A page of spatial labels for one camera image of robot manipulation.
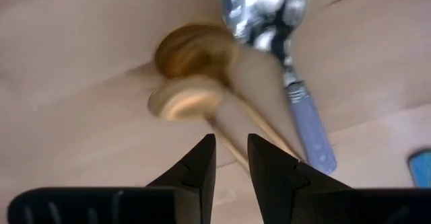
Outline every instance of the spoon handle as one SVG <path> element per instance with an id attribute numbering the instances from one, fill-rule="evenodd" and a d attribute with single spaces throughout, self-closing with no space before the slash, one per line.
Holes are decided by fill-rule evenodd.
<path id="1" fill-rule="evenodd" d="M 220 124 L 218 124 L 217 120 L 214 117 L 207 118 L 207 122 L 212 127 L 215 134 L 218 135 L 218 137 L 222 138 L 223 146 L 227 148 L 229 152 L 233 154 L 238 163 L 248 173 L 250 173 L 247 154 L 244 151 L 240 150 L 238 144 L 235 143 L 235 140 L 220 126 Z"/>
<path id="2" fill-rule="evenodd" d="M 281 135 L 268 123 L 265 117 L 239 92 L 233 92 L 244 108 L 245 112 L 253 119 L 262 131 L 269 137 L 269 139 L 279 147 L 281 150 L 289 153 L 292 157 L 302 160 L 301 157 L 288 145 L 288 143 L 281 137 Z"/>
<path id="3" fill-rule="evenodd" d="M 337 162 L 317 107 L 304 82 L 293 82 L 285 90 L 309 164 L 323 173 L 333 172 Z"/>

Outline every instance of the metal spoon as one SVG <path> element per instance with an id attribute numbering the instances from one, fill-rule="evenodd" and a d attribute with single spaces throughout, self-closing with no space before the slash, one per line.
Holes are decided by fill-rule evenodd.
<path id="1" fill-rule="evenodd" d="M 223 87 L 213 79 L 192 76 L 173 79 L 157 89 L 148 99 L 148 109 L 158 118 L 175 120 L 205 119 L 239 164 L 249 172 L 247 154 L 218 124 L 214 113 L 223 99 Z"/>
<path id="2" fill-rule="evenodd" d="M 156 50 L 154 61 L 167 78 L 206 75 L 218 80 L 238 98 L 248 115 L 286 153 L 298 158 L 266 119 L 232 85 L 228 67 L 235 61 L 238 43 L 227 29 L 209 24 L 185 25 L 171 32 Z"/>
<path id="3" fill-rule="evenodd" d="M 331 173 L 337 167 L 333 150 L 314 101 L 288 54 L 292 32 L 304 18 L 306 0 L 222 0 L 222 3 L 225 22 L 240 42 L 279 59 L 284 68 L 286 95 L 308 162 L 321 172 Z"/>

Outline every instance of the blue object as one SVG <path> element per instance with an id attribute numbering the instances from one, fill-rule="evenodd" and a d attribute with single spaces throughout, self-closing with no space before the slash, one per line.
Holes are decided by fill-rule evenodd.
<path id="1" fill-rule="evenodd" d="M 330 174 L 337 162 L 314 100 L 302 81 L 291 83 L 286 87 L 286 93 L 308 163 L 320 172 Z"/>
<path id="2" fill-rule="evenodd" d="M 416 187 L 431 187 L 431 149 L 413 154 L 409 168 Z"/>

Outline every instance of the wooden surface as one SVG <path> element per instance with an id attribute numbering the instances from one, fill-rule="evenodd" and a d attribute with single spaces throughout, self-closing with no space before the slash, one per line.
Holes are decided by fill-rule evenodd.
<path id="1" fill-rule="evenodd" d="M 217 0 L 187 0 L 196 8 L 172 20 L 175 7 L 157 12 L 154 0 L 12 1 L 0 11 L 0 209 L 38 186 L 143 186 L 211 132 L 154 118 L 146 101 L 164 80 L 151 63 L 132 68 L 173 27 L 217 18 Z M 429 24 L 431 0 L 310 0 L 292 50 L 329 132 L 334 178 L 412 185 L 406 157 L 431 147 Z M 230 73 L 301 151 L 275 60 L 243 48 Z M 228 94 L 218 118 L 243 147 L 263 135 Z M 221 145 L 217 161 L 213 222 L 261 223 L 251 182 Z"/>

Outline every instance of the wooden spoon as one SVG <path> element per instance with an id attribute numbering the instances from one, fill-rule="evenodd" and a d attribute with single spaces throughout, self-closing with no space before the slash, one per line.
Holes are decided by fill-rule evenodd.
<path id="1" fill-rule="evenodd" d="M 154 60 L 169 79 L 189 75 L 211 77 L 238 98 L 241 106 L 263 132 L 286 153 L 301 159 L 264 116 L 238 91 L 227 74 L 236 59 L 239 45 L 229 30 L 211 24 L 189 24 L 171 32 L 160 43 Z"/>

